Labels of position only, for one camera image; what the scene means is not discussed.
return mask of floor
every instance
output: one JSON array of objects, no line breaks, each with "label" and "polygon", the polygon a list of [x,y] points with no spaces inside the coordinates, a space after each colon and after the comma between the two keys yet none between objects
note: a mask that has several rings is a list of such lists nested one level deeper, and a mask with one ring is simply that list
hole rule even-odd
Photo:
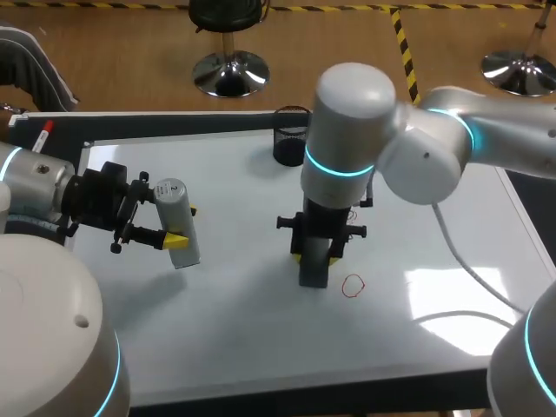
[{"label": "floor", "polygon": [[[414,0],[394,0],[414,4]],[[455,4],[457,0],[444,0]],[[484,0],[467,0],[481,3]],[[183,4],[180,0],[148,3]],[[218,100],[198,91],[191,70],[202,57],[220,49],[217,34],[195,33],[187,12],[98,8],[0,7],[0,20],[34,34],[68,85],[81,99],[79,110],[273,110],[293,104],[312,107],[319,75],[335,63],[356,61],[374,65],[394,82],[398,97],[410,101],[399,42],[407,37],[421,95],[441,85],[457,85],[483,94],[507,96],[483,79],[480,59],[488,52],[521,49],[539,16],[539,10],[420,6],[401,10],[399,39],[393,19],[382,10],[325,12],[299,6],[337,6],[343,0],[273,0],[268,19],[235,34],[235,45],[262,56],[271,69],[271,83],[262,92],[242,99]],[[369,0],[359,4],[370,4]],[[537,4],[533,0],[516,3]],[[556,25],[548,25],[540,54],[556,62],[548,39]],[[556,96],[544,99],[556,103]],[[0,87],[0,101],[33,109],[28,96],[12,87]],[[436,413],[403,417],[437,417]],[[389,417],[402,417],[390,414]]]}]

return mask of robotic arm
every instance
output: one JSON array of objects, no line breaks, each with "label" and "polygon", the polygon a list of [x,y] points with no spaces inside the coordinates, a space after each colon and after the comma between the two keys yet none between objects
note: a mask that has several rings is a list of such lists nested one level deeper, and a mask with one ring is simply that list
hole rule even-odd
[{"label": "robotic arm", "polygon": [[[122,252],[130,241],[169,249],[176,268],[199,263],[193,215],[183,182],[169,178],[152,189],[149,174],[127,184],[126,167],[106,162],[100,171],[86,169],[75,175],[73,166],[50,156],[0,143],[0,181],[10,188],[10,213],[17,219],[36,220],[71,237],[81,224],[114,233],[110,251]],[[162,229],[150,230],[133,224],[139,204],[156,205]],[[68,227],[54,226],[62,215]]]},{"label": "robotic arm", "polygon": [[[444,87],[414,108],[395,100],[392,82],[379,70],[332,67],[317,87],[301,174],[304,210],[286,224],[294,229],[292,253],[301,256],[300,284],[326,287],[329,261],[341,255],[334,242],[348,241],[353,226],[344,219],[374,169],[402,199],[437,204],[470,162],[556,179],[555,141],[553,104]],[[552,285],[493,353],[487,382],[497,417],[556,415],[555,306]]]}]

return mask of black mount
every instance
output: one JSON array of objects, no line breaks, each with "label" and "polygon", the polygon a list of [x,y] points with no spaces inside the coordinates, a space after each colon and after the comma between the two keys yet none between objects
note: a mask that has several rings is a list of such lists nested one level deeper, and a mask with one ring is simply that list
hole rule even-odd
[{"label": "black mount", "polygon": [[122,252],[122,244],[139,242],[162,249],[166,232],[134,226],[133,219],[139,203],[155,202],[149,188],[149,174],[142,172],[138,180],[126,183],[127,168],[106,162],[100,171],[86,169],[83,176],[73,175],[62,199],[62,213],[70,217],[68,228],[59,227],[57,233],[73,236],[80,224],[114,231],[110,251]]},{"label": "black mount", "polygon": [[344,247],[352,236],[367,237],[366,226],[346,224],[350,210],[325,208],[306,199],[302,213],[298,212],[289,219],[278,217],[277,228],[292,229],[289,251],[301,257],[301,286],[326,288],[330,261],[343,257]]}]

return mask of mesh pen holder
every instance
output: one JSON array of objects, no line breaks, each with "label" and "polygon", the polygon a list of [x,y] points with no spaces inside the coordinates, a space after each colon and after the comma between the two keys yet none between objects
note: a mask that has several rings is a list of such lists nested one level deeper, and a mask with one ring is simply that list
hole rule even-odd
[{"label": "mesh pen holder", "polygon": [[287,106],[278,109],[273,114],[274,147],[272,155],[278,163],[287,167],[299,167],[303,164],[308,127],[291,127],[288,124],[288,116],[310,115],[310,113],[303,107]]}]

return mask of white table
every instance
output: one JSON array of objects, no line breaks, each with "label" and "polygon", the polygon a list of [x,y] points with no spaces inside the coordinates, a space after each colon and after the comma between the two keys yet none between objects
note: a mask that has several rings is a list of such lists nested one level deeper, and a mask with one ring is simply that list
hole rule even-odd
[{"label": "white table", "polygon": [[[112,161],[152,182],[182,179],[199,208],[200,265],[174,270],[168,254],[132,243],[109,252],[110,234],[82,228],[70,246],[98,279],[120,335],[133,405],[487,366],[515,315],[449,253],[429,207],[400,200],[377,175],[373,208],[355,208],[355,237],[330,269],[328,289],[301,288],[291,231],[276,216],[301,210],[301,168],[271,156],[270,131],[96,142],[81,163]],[[441,204],[456,247],[473,268],[527,308],[556,271],[504,171],[469,166]],[[159,228],[156,209],[136,225]],[[356,298],[341,292],[359,274]],[[347,281],[347,292],[358,289]]]}]

